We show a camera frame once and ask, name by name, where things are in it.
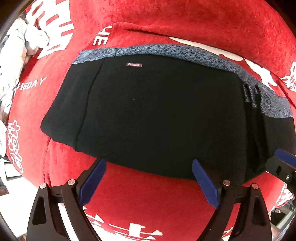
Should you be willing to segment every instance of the red fabric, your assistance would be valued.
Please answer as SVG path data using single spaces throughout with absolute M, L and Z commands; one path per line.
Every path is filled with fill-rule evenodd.
M 32 10 L 41 2 L 37 0 L 36 5 L 31 6 Z M 279 14 L 263 0 L 70 0 L 70 8 L 67 0 L 50 2 L 51 5 L 44 0 L 35 13 L 36 18 L 43 15 L 39 25 L 42 28 L 42 21 L 47 21 L 44 26 L 49 35 L 56 28 L 60 37 L 69 37 L 70 42 L 65 50 L 60 50 L 65 38 L 54 41 L 59 40 L 59 36 L 50 35 L 53 45 L 48 51 L 57 51 L 37 60 L 37 56 L 44 53 L 44 50 L 39 51 L 30 60 L 13 100 L 7 133 L 8 157 L 36 186 L 43 182 L 52 186 L 64 184 L 77 178 L 94 161 L 93 157 L 54 142 L 40 130 L 40 123 L 71 62 L 83 49 L 180 44 L 169 37 L 224 49 L 270 70 L 278 85 L 270 87 L 278 95 L 289 98 L 296 114 L 296 94 L 280 79 L 292 75 L 296 39 Z M 97 35 L 107 26 L 112 26 L 106 29 L 109 35 Z M 106 44 L 102 40 L 101 45 L 94 46 L 96 36 L 107 37 Z M 234 62 L 261 81 L 260 75 L 252 71 L 245 60 Z M 283 182 L 268 173 L 252 182 L 259 184 L 269 211 L 291 198 L 283 188 Z M 114 235 L 113 240 L 125 240 L 123 236 L 129 238 L 126 240 L 148 237 L 159 241 L 196 240 L 214 211 L 195 181 L 161 177 L 109 163 L 86 208 L 96 230 L 107 230 Z M 233 226 L 236 211 L 226 230 Z M 129 233 L 135 230 L 134 224 L 144 227 L 139 235 Z

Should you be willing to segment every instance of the silver screw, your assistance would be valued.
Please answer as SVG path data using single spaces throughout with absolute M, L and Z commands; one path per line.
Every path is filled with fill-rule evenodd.
M 45 188 L 45 187 L 46 187 L 46 183 L 42 183 L 42 184 L 40 184 L 39 187 L 40 187 L 41 189 Z
M 70 179 L 69 181 L 68 181 L 68 185 L 70 185 L 70 186 L 72 186 L 72 185 L 74 185 L 75 184 L 75 180 L 74 179 Z
M 225 185 L 225 186 L 230 186 L 230 181 L 228 181 L 228 180 L 223 180 L 223 185 Z
M 258 184 L 253 183 L 253 184 L 252 184 L 252 188 L 254 188 L 255 190 L 257 190 L 257 189 L 259 188 L 259 186 L 258 186 Z

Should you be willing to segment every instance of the black garment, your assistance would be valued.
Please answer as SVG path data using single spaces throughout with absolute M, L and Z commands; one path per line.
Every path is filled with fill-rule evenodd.
M 237 75 L 156 55 L 72 65 L 41 130 L 76 151 L 168 177 L 195 179 L 192 161 L 202 158 L 238 185 L 261 174 L 277 148 L 295 153 L 293 118 L 246 103 Z

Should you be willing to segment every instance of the gray waistband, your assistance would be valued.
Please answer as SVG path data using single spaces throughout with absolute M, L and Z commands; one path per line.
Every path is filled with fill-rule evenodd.
M 252 102 L 256 106 L 255 94 L 261 95 L 261 112 L 268 117 L 286 118 L 292 117 L 292 111 L 288 100 L 277 96 L 271 89 L 251 76 L 246 70 L 234 62 L 226 60 L 206 50 L 185 46 L 169 44 L 136 45 L 125 48 L 98 48 L 81 51 L 72 64 L 80 64 L 107 57 L 154 54 L 187 60 L 207 67 L 222 69 L 233 72 L 242 80 L 246 102 Z

